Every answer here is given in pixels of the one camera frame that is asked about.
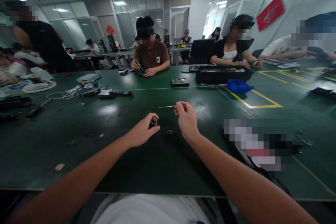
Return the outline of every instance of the electronic component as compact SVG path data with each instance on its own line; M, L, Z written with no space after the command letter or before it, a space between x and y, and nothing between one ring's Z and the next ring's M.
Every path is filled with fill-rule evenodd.
M172 86L189 86L189 80L187 79L172 79L171 80Z
M84 75L77 79L79 83L91 83L95 80L98 80L100 78L100 75L98 73L88 73L87 75Z

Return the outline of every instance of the debris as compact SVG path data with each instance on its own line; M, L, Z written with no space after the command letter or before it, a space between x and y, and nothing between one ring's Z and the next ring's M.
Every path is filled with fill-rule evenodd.
M56 167L55 167L55 170L56 171L60 171L63 169L63 167L65 166L65 164L61 163L61 164L58 164Z

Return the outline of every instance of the hand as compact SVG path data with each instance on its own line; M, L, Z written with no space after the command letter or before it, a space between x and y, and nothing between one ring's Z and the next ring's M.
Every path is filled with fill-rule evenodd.
M253 68L255 69L262 69L263 68L263 62L260 60L254 61L253 62Z
M152 77L153 75L155 75L158 71L155 68L148 68L145 71L145 74L143 75L144 77Z
M301 58L304 56L309 56L309 55L316 55L315 52L307 51L307 50L299 50L299 51L293 51L290 54L290 57L292 58Z
M131 68L133 69L133 71L138 71L140 69L138 65L135 63L134 59L131 62Z
M178 116L178 124L182 131L182 136L187 141L195 138L199 134L195 110L189 103L184 101L178 101L176 107L174 112Z
M130 147L138 147L143 145L147 140L159 131L160 126L149 128L152 117L159 119L157 114L149 113L144 119L138 122L126 135L122 138L130 144Z
M246 68L250 67L250 64L248 62L244 62L244 61L240 61L240 62L236 62L236 65L240 65Z

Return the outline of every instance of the black toolbox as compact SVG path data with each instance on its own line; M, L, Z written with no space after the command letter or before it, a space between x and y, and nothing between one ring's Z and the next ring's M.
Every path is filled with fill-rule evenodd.
M198 83L227 84L229 79L241 79L247 82L253 72L243 66L200 66L196 73Z

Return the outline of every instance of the black chair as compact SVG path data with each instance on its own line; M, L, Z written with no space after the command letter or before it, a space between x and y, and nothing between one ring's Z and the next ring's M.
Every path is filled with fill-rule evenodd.
M259 58L260 54L263 52L264 49L258 49L258 50L255 50L252 55L256 58Z
M207 64L214 48L215 40L212 38L194 40L192 44L188 65Z

